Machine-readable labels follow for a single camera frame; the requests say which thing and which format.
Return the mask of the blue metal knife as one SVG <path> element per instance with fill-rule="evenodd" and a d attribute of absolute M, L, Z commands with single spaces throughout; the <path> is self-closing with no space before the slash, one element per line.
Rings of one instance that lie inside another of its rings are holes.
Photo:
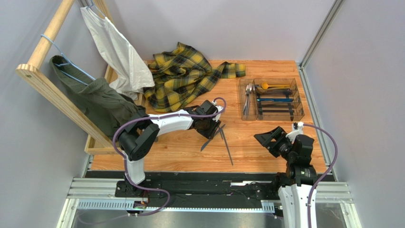
<path fill-rule="evenodd" d="M 257 102 L 279 102 L 279 103 L 290 103 L 293 102 L 294 99 L 291 98 L 257 98 Z"/>

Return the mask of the silver fork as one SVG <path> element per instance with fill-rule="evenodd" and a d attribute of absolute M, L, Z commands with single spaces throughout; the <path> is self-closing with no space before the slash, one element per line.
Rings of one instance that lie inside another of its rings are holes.
<path fill-rule="evenodd" d="M 242 110 L 243 115 L 247 115 L 249 112 L 249 104 L 250 104 L 250 95 L 251 95 L 251 83 L 247 84 L 245 90 L 245 102 Z"/>

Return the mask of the black metal spoon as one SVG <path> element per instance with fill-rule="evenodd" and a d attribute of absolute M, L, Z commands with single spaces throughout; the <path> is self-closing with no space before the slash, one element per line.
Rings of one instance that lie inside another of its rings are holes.
<path fill-rule="evenodd" d="M 258 92 L 256 92 L 257 94 L 260 95 L 292 95 L 293 92 L 289 89 L 276 89 L 276 90 L 259 90 Z"/>

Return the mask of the grey plastic knife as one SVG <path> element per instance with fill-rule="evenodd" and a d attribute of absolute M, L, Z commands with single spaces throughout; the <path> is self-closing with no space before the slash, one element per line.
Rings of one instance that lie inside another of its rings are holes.
<path fill-rule="evenodd" d="M 229 146 L 228 146 L 228 143 L 227 143 L 227 139 L 226 139 L 226 136 L 225 136 L 224 130 L 223 130 L 223 129 L 221 129 L 221 130 L 220 130 L 220 133 L 221 133 L 222 138 L 223 138 L 223 140 L 224 140 L 225 147 L 226 147 L 226 150 L 227 150 L 227 153 L 228 153 L 229 159 L 230 159 L 230 163 L 231 163 L 231 165 L 233 166 L 233 160 L 232 160 L 232 157 L 231 157 L 230 148 L 229 148 Z"/>

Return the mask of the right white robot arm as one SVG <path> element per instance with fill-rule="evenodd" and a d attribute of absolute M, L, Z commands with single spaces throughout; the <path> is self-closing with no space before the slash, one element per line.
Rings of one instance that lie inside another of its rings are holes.
<path fill-rule="evenodd" d="M 255 134 L 254 138 L 269 153 L 286 161 L 286 171 L 279 172 L 272 181 L 272 191 L 281 200 L 284 226 L 286 228 L 316 227 L 316 219 L 309 218 L 315 212 L 316 191 L 312 189 L 317 173 L 311 165 L 314 139 L 303 133 L 303 126 L 293 125 L 293 131 L 286 133 L 276 127 L 266 133 Z"/>

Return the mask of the silver spoon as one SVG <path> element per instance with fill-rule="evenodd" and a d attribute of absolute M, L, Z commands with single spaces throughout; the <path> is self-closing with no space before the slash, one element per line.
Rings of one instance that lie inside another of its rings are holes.
<path fill-rule="evenodd" d="M 255 88 L 254 84 L 251 83 L 251 95 L 252 95 L 252 93 L 254 91 L 254 88 Z"/>

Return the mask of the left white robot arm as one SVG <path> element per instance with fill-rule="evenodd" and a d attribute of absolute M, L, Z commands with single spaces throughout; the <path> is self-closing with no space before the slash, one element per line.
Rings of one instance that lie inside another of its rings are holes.
<path fill-rule="evenodd" d="M 225 109 L 226 105 L 206 100 L 201 105 L 167 114 L 147 114 L 144 109 L 136 111 L 113 136 L 113 143 L 118 143 L 114 149 L 124 160 L 125 179 L 133 186 L 145 180 L 144 158 L 160 135 L 195 130 L 206 139 L 213 139 Z"/>

